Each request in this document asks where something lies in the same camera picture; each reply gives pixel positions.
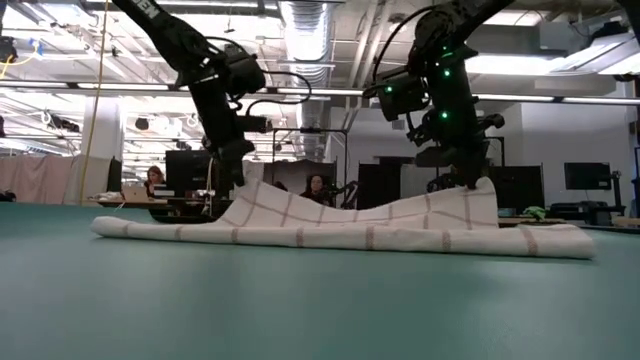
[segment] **fluorescent light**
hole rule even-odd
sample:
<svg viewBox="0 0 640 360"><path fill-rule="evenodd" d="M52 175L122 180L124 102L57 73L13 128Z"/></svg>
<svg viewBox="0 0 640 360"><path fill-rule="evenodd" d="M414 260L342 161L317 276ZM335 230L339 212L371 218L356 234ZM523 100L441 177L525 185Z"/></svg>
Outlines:
<svg viewBox="0 0 640 360"><path fill-rule="evenodd" d="M583 104L583 105L640 105L640 99L624 99L624 98L589 98L589 97L566 97L562 100L564 104Z"/></svg>
<svg viewBox="0 0 640 360"><path fill-rule="evenodd" d="M389 31L390 32L394 32L396 31L396 29L398 28L398 25L400 25L400 23L396 23L396 24L391 24L389 25ZM402 25L402 27L400 28L400 30L398 31L398 33L403 33L407 31L407 25Z"/></svg>
<svg viewBox="0 0 640 360"><path fill-rule="evenodd" d="M614 64L600 72L600 75L625 75L640 73L640 53Z"/></svg>
<svg viewBox="0 0 640 360"><path fill-rule="evenodd" d="M87 2L97 2L104 3L104 0L86 0ZM156 1L158 5L180 5L180 6L219 6L219 7L243 7L243 8L257 8L257 2L250 1L236 1L233 3L230 2L222 2L222 1L190 1L190 0L158 0ZM269 4L265 4L265 9L275 10L276 6Z"/></svg>
<svg viewBox="0 0 640 360"><path fill-rule="evenodd" d="M0 147L4 147L7 149L20 150L20 151L29 150L29 147L27 145L11 139L0 139Z"/></svg>
<svg viewBox="0 0 640 360"><path fill-rule="evenodd" d="M617 34L595 39L590 47L582 51L578 51L577 53L574 53L560 61L560 64L552 71L576 71L591 62L605 57L613 50L630 42L636 42L632 33ZM629 51L635 52L636 49L630 48Z"/></svg>
<svg viewBox="0 0 640 360"><path fill-rule="evenodd" d="M307 95L309 90L306 88L278 88L278 94L285 95ZM312 89L313 95L325 96L362 96L362 90L355 89Z"/></svg>
<svg viewBox="0 0 640 360"><path fill-rule="evenodd" d="M278 65L297 66L297 67L322 67L322 68L335 68L336 64L323 63L321 61L295 61L295 60L278 60Z"/></svg>
<svg viewBox="0 0 640 360"><path fill-rule="evenodd" d="M97 89L97 83L79 83L81 89ZM159 84L101 84L105 90L169 90L167 85Z"/></svg>
<svg viewBox="0 0 640 360"><path fill-rule="evenodd" d="M63 82L46 82L46 81L13 81L13 80L0 80L0 87L55 87L66 88L67 84Z"/></svg>
<svg viewBox="0 0 640 360"><path fill-rule="evenodd" d="M553 96L479 94L482 101L552 102Z"/></svg>
<svg viewBox="0 0 640 360"><path fill-rule="evenodd" d="M493 75L546 75L552 60L539 56L479 55L467 60L468 73Z"/></svg>
<svg viewBox="0 0 640 360"><path fill-rule="evenodd" d="M527 11L527 10L502 10L495 14L485 25L505 25L505 26L536 26L543 17L549 14L548 11Z"/></svg>

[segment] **green tabletop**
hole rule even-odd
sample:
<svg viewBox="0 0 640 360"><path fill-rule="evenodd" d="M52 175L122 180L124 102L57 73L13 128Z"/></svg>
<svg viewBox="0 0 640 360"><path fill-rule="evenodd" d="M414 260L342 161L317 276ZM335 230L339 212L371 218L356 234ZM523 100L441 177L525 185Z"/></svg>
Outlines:
<svg viewBox="0 0 640 360"><path fill-rule="evenodd" d="M109 214L0 204L0 359L640 356L631 235L550 260L97 238Z"/></svg>

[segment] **woman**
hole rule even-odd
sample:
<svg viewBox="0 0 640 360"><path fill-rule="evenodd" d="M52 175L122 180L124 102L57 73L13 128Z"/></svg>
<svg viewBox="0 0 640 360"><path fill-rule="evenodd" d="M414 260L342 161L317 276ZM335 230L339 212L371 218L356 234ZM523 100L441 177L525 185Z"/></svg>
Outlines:
<svg viewBox="0 0 640 360"><path fill-rule="evenodd" d="M307 180L307 190L300 194L302 197L311 199L318 204L326 206L335 206L333 197L324 186L324 180L320 175L312 175Z"/></svg>
<svg viewBox="0 0 640 360"><path fill-rule="evenodd" d="M152 166L147 170L147 181L144 182L144 186L147 188L147 195L153 195L153 185L165 184L164 174L157 166Z"/></svg>

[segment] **black cable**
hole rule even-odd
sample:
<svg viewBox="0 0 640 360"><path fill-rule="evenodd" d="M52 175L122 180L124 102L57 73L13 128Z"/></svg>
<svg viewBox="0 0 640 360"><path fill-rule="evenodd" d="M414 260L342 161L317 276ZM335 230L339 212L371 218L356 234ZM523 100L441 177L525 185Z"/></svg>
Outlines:
<svg viewBox="0 0 640 360"><path fill-rule="evenodd" d="M263 71L263 73L265 74L271 74L271 75L289 75L289 76L293 76L293 77L297 77L298 79L304 81L305 85L307 85L307 89L309 89L309 92L305 95L304 98L300 99L300 100L295 100L295 101L287 101L287 100L271 100L271 99L260 99L260 100L256 100L254 102L251 103L251 105L249 105L249 107L247 108L247 112L245 113L246 116L250 116L251 115L251 108L253 108L255 105L260 104L260 103L271 103L271 104L280 104L280 105L298 105L298 104L302 104L303 102L307 102L309 101L309 99L311 99L311 83L309 83L309 80L305 79L304 76L300 75L300 74L296 74L296 73L292 73L289 71Z"/></svg>
<svg viewBox="0 0 640 360"><path fill-rule="evenodd" d="M207 40L218 40L218 41L229 43L229 44L237 47L243 53L245 53L245 54L247 53L247 50L245 50L242 45L238 44L237 42L235 42L235 41L233 41L231 39L221 38L221 37L218 37L218 36L207 36L206 38L207 38Z"/></svg>
<svg viewBox="0 0 640 360"><path fill-rule="evenodd" d="M409 15L406 19L404 19L400 24L398 24L398 26L393 30L393 32L391 33L391 36L389 36L389 38L387 39L387 41L384 43L384 46L382 47L382 51L380 52L380 55L378 56L378 58L376 59L376 63L373 66L373 82L376 81L376 76L378 75L378 68L380 67L380 63L382 62L382 58L384 57L384 54L387 52L387 49L389 48L389 45L391 45L391 41L393 40L393 38L396 37L396 35L398 35L398 33L400 32L400 30L402 30L402 27L405 26L407 23L409 23L409 21L413 20L415 17L417 17L418 15L425 13L427 11L431 11L433 10L433 8L435 8L436 6L432 5L432 6L427 6L427 7L423 7L422 9L417 10L416 12L414 12L413 14Z"/></svg>

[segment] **folded towel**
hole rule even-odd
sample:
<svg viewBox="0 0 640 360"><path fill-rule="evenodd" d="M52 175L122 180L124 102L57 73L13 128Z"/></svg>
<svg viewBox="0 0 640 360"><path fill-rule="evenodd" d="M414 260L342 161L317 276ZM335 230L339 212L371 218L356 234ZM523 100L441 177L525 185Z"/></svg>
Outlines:
<svg viewBox="0 0 640 360"><path fill-rule="evenodd" d="M499 229L495 189L447 189L370 210L338 210L255 179L218 221L149 225L98 217L91 230L115 238L387 251L591 258L592 239L572 225Z"/></svg>

